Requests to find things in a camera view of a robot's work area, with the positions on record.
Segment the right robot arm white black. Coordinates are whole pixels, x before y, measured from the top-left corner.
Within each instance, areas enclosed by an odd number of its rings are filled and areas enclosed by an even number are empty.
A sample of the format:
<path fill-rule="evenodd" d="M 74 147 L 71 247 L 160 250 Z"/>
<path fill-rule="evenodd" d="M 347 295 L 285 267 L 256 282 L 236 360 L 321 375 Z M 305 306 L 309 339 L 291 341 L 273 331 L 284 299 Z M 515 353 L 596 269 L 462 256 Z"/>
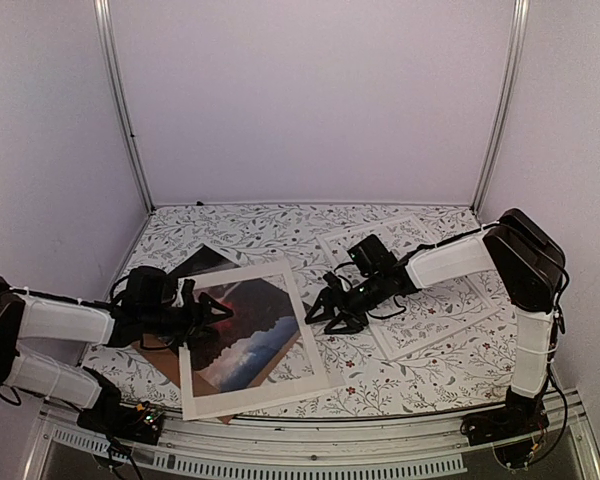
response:
<path fill-rule="evenodd" d="M 570 277 L 562 249 L 519 209 L 498 221 L 437 244 L 421 244 L 396 257 L 374 234 L 348 250 L 363 277 L 345 288 L 335 272 L 305 316 L 328 334 L 357 334 L 370 312 L 398 295 L 415 294 L 443 281 L 497 271 L 517 321 L 516 361 L 505 404 L 466 415 L 461 432 L 471 444 L 527 434 L 548 425 L 542 398 L 553 380 L 550 363 L 565 331 L 561 296 Z"/>

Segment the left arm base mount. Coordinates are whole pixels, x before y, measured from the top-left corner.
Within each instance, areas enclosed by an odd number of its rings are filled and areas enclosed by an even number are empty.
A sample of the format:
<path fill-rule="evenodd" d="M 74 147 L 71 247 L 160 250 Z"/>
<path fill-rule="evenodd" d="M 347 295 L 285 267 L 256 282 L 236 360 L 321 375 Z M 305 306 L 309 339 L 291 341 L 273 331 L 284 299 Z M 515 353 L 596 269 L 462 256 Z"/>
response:
<path fill-rule="evenodd" d="M 116 385 L 91 368 L 85 368 L 101 391 L 91 408 L 81 407 L 77 425 L 80 428 L 147 445 L 157 445 L 164 419 L 149 402 L 129 407 L 122 404 Z"/>

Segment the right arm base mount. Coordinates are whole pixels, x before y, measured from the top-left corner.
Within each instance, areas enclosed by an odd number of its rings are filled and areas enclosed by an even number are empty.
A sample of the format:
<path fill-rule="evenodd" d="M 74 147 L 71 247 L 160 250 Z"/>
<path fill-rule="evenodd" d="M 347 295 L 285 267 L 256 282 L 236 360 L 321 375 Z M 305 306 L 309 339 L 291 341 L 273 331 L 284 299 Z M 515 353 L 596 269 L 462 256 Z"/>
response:
<path fill-rule="evenodd" d="M 497 409 L 470 413 L 462 418 L 460 433 L 470 446 L 485 445 L 524 436 L 523 440 L 492 449 L 496 461 L 510 472 L 526 470 L 551 455 L 561 442 L 568 423 L 569 405 L 562 390 L 556 389 L 562 403 L 562 423 L 550 446 L 548 414 L 543 397 L 533 399 L 508 391 L 505 404 Z"/>

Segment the white mat board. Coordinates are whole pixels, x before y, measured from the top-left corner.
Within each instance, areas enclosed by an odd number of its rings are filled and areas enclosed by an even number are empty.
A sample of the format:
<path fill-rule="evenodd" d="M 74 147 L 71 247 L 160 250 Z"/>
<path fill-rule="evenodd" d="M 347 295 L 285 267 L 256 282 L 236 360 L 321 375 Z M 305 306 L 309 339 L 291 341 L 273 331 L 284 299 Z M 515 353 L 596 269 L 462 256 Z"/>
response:
<path fill-rule="evenodd" d="M 282 275 L 288 287 L 299 331 L 300 344 L 287 353 L 265 380 L 265 389 L 275 396 L 259 408 L 253 407 L 243 413 L 270 408 L 284 403 L 297 402 L 319 396 L 340 385 L 338 377 L 327 372 L 319 354 L 313 332 L 304 321 L 305 308 L 294 282 L 289 263 L 280 260 L 272 263 L 233 268 L 223 271 L 190 275 L 180 282 L 182 294 L 198 296 L 206 288 L 218 284 L 246 281 L 271 275 Z"/>

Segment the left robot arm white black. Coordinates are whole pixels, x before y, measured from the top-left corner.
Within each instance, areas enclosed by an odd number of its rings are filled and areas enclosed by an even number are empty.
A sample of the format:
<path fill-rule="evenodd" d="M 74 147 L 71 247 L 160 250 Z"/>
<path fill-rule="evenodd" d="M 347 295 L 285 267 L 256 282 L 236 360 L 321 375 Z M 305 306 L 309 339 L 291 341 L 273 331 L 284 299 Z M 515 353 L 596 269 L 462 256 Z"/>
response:
<path fill-rule="evenodd" d="M 106 433 L 121 433 L 132 410 L 123 406 L 115 385 L 92 369 L 61 364 L 21 342 L 45 338 L 124 348 L 155 335 L 169 345 L 190 346 L 233 315 L 208 294 L 195 294 L 194 287 L 192 280 L 179 282 L 161 269 L 141 266 L 114 284 L 108 301 L 87 302 L 17 289 L 0 276 L 0 388 L 64 401 Z"/>

